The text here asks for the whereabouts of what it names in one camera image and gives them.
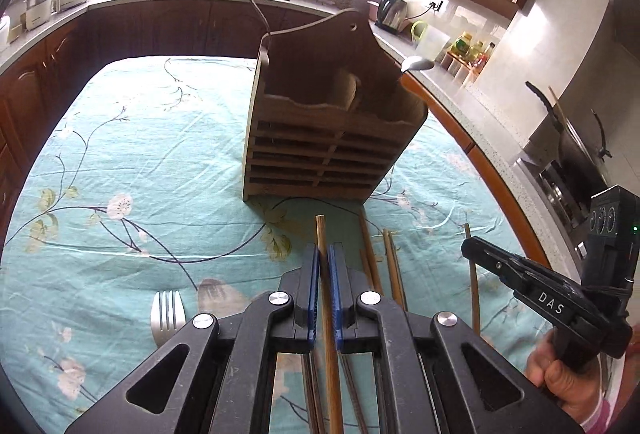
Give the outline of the right human hand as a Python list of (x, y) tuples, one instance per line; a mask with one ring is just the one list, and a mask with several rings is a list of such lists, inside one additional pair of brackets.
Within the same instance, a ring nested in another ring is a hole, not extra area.
[(585, 433), (604, 433), (611, 405), (602, 393), (600, 362), (593, 359), (578, 372), (568, 368), (555, 353), (553, 333), (548, 331), (529, 354), (525, 376), (537, 388), (544, 386)]

